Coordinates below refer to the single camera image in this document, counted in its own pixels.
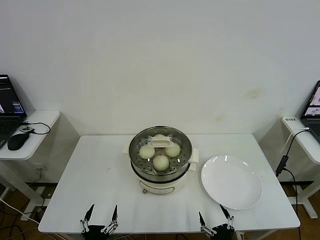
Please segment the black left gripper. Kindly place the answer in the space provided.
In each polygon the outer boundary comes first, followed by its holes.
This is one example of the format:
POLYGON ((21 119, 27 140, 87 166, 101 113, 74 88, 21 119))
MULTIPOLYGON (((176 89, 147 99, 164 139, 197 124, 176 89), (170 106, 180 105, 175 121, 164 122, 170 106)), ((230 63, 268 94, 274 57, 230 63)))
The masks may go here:
POLYGON ((81 235, 85 240, 107 240, 110 237, 109 233, 113 233, 118 224, 118 206, 116 205, 112 214, 111 222, 107 225, 89 225, 90 218, 94 210, 94 204, 85 213, 83 219, 80 220, 82 230, 81 235))

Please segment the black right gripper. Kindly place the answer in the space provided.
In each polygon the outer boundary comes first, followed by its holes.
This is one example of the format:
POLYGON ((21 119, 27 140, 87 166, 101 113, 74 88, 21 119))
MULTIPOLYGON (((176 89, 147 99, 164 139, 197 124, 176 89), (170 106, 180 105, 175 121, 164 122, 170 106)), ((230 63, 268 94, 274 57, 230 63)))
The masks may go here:
POLYGON ((200 222, 200 230, 202 233, 204 233, 207 236, 210 236, 211 240, 232 240, 234 233, 235 233, 235 227, 234 227, 234 216, 231 216, 226 208, 224 208, 221 204, 219 205, 226 220, 227 223, 224 223, 222 225, 218 225, 213 227, 212 229, 207 227, 203 216, 200 212, 199 214, 199 222, 200 222))

